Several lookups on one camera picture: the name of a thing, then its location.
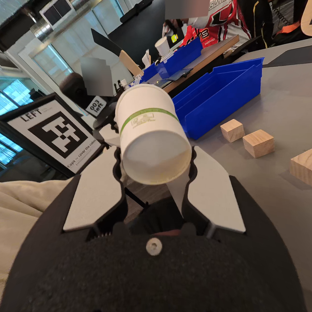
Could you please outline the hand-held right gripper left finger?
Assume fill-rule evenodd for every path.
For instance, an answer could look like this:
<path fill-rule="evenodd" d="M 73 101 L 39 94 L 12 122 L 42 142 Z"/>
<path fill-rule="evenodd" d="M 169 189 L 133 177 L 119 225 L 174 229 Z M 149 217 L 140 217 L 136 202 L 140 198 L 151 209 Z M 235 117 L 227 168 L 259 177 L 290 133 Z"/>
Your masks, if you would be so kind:
<path fill-rule="evenodd" d="M 123 222 L 128 205 L 121 176 L 119 147 L 109 148 L 90 163 L 80 175 L 64 232 L 92 229 L 101 236 Z"/>

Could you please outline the dark blue pouch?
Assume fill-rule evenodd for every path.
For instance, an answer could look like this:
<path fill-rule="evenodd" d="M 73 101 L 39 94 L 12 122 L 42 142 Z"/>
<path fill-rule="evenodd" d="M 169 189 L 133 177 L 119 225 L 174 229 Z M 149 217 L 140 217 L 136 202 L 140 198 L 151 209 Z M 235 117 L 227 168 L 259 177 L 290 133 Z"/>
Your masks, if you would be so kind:
<path fill-rule="evenodd" d="M 174 73 L 173 75 L 171 75 L 169 78 L 167 78 L 170 81 L 177 81 L 178 79 L 180 79 L 181 77 L 186 78 L 187 75 L 193 70 L 193 68 L 185 68 L 185 69 L 181 69 L 179 71 L 177 71 L 176 73 Z"/>

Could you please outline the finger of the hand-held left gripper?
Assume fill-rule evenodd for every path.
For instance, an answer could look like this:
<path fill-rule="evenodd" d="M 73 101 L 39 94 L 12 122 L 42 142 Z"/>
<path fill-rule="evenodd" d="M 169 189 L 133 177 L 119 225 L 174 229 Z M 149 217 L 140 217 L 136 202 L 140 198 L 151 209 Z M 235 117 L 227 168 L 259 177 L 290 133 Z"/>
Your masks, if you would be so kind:
<path fill-rule="evenodd" d="M 109 146 L 120 148 L 120 135 L 115 130 L 117 129 L 114 126 L 107 124 L 99 130 L 99 134 Z"/>
<path fill-rule="evenodd" d="M 191 203 L 189 199 L 189 171 L 185 171 L 175 180 L 168 182 L 167 187 L 175 204 L 184 219 L 190 219 Z"/>

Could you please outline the silver ventilation duct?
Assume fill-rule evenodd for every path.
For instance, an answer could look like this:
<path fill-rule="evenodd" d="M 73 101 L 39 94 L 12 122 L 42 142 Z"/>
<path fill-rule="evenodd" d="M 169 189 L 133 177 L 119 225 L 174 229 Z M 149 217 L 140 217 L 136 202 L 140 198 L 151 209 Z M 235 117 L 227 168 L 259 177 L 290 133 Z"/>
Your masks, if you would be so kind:
<path fill-rule="evenodd" d="M 37 23 L 30 27 L 30 30 L 44 44 L 51 43 L 57 38 L 57 33 L 44 19 L 37 21 Z"/>

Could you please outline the wooden cube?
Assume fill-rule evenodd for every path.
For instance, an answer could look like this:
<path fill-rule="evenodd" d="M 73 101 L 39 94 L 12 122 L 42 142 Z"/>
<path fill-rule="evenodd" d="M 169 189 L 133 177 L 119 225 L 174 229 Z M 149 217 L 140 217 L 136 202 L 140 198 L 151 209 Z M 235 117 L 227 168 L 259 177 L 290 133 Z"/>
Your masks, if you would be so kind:
<path fill-rule="evenodd" d="M 232 143 L 245 136 L 243 124 L 236 119 L 232 119 L 220 126 L 224 138 Z"/>
<path fill-rule="evenodd" d="M 312 186 L 312 149 L 290 160 L 290 173 L 305 184 Z"/>
<path fill-rule="evenodd" d="M 257 130 L 243 137 L 244 148 L 253 158 L 259 158 L 275 151 L 274 137 L 263 130 Z"/>

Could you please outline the white ceiling panel fixture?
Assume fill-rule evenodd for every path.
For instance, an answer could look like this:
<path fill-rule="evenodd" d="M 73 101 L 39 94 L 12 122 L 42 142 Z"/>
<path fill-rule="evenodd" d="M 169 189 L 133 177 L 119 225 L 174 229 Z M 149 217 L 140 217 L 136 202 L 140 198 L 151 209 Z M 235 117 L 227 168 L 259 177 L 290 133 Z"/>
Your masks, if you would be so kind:
<path fill-rule="evenodd" d="M 54 30 L 68 17 L 76 15 L 76 10 L 68 0 L 53 0 L 46 4 L 39 13 Z"/>

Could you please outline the black slanted panel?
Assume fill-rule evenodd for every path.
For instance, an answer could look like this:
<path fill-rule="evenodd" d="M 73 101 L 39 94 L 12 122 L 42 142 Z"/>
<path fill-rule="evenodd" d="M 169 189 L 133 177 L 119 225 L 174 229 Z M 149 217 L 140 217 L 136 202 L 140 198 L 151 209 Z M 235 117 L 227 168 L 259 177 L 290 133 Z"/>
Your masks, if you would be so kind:
<path fill-rule="evenodd" d="M 107 49 L 108 51 L 115 54 L 117 57 L 120 56 L 121 48 L 115 44 L 113 41 L 111 41 L 109 38 L 103 36 L 102 34 L 98 33 L 96 30 L 91 29 L 93 41 L 97 44 L 103 47 L 104 49 Z"/>

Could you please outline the dark rounded chair back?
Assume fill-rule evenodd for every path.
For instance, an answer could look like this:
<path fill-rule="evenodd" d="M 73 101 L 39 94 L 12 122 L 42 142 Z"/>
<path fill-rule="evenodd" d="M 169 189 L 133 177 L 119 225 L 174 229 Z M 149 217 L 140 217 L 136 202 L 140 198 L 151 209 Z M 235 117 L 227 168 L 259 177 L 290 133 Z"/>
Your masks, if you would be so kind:
<path fill-rule="evenodd" d="M 76 73 L 70 73 L 61 81 L 60 91 L 79 106 L 84 105 L 88 100 L 87 89 L 83 77 Z"/>

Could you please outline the white paper cup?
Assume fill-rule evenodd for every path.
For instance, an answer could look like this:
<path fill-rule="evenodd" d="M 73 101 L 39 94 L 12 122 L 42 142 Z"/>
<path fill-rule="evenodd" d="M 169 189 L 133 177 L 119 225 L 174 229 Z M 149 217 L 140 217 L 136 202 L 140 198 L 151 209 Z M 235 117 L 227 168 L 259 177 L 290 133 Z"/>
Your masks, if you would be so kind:
<path fill-rule="evenodd" d="M 155 43 L 155 48 L 157 49 L 159 55 L 161 57 L 166 56 L 167 54 L 170 53 L 170 46 L 167 40 L 167 37 L 163 37 L 161 39 L 159 39 L 156 43 Z"/>
<path fill-rule="evenodd" d="M 170 96 L 140 84 L 124 91 L 115 109 L 123 168 L 145 185 L 167 184 L 189 167 L 192 147 Z"/>

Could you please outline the wood-edged grey table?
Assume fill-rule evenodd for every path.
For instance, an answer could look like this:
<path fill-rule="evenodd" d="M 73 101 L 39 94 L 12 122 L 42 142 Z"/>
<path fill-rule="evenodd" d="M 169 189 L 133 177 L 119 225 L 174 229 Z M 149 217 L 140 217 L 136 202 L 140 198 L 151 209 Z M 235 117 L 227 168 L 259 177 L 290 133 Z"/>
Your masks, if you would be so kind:
<path fill-rule="evenodd" d="M 162 89 L 165 92 L 169 93 L 173 89 L 177 88 L 180 84 L 182 84 L 183 82 L 194 76 L 197 72 L 199 72 L 205 66 L 210 64 L 213 60 L 218 58 L 232 46 L 236 45 L 239 42 L 239 40 L 240 40 L 239 35 L 235 35 L 229 37 L 224 41 L 216 43 L 208 48 L 202 49 L 201 55 L 184 68 L 184 69 L 191 68 L 192 70 L 186 76 L 181 76 L 179 79 L 171 82 Z"/>

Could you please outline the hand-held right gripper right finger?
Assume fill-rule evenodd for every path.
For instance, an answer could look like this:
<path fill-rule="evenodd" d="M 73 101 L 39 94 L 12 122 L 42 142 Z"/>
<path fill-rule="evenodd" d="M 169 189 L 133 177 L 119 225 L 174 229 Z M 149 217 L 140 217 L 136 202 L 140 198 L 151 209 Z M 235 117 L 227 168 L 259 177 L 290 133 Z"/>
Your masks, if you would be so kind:
<path fill-rule="evenodd" d="M 192 148 L 182 216 L 197 235 L 211 238 L 217 229 L 246 231 L 228 172 L 198 146 Z"/>

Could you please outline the light wooden stand board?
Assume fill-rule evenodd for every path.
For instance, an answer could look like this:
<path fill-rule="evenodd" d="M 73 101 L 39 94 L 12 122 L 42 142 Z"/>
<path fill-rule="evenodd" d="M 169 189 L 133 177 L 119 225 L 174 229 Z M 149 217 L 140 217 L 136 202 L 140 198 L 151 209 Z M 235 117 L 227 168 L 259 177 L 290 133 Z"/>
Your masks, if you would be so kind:
<path fill-rule="evenodd" d="M 121 50 L 119 54 L 119 60 L 123 65 L 136 77 L 137 75 L 143 76 L 143 70 L 134 62 L 134 60 L 124 51 Z"/>
<path fill-rule="evenodd" d="M 312 1 L 308 0 L 301 18 L 301 30 L 307 36 L 312 36 Z"/>

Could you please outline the blue plastic bin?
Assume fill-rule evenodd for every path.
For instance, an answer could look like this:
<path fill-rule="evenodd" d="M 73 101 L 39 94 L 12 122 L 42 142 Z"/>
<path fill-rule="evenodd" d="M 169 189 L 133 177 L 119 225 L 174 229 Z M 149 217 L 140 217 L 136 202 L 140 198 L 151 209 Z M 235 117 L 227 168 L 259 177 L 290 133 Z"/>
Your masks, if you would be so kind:
<path fill-rule="evenodd" d="M 152 77 L 154 77 L 157 74 L 158 74 L 158 70 L 154 62 L 149 67 L 143 70 L 143 76 L 141 77 L 139 84 L 143 82 L 147 82 L 148 80 L 150 80 Z"/>
<path fill-rule="evenodd" d="M 260 94 L 263 60 L 215 67 L 172 99 L 188 138 L 197 140 Z"/>
<path fill-rule="evenodd" d="M 187 45 L 177 49 L 168 59 L 156 66 L 157 72 L 162 79 L 173 76 L 176 72 L 184 69 L 188 64 L 201 56 L 202 43 L 197 37 Z"/>

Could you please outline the white paper sheet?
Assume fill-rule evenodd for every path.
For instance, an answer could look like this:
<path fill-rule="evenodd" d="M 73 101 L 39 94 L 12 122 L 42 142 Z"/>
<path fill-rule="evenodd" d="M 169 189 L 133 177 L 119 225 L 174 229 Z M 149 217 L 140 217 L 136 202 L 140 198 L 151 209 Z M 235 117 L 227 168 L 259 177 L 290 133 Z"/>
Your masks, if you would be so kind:
<path fill-rule="evenodd" d="M 147 49 L 145 51 L 145 54 L 142 57 L 142 62 L 144 64 L 144 66 L 145 66 L 145 69 L 150 67 L 150 65 L 152 64 L 152 62 L 151 62 L 151 55 L 150 55 L 149 49 Z"/>

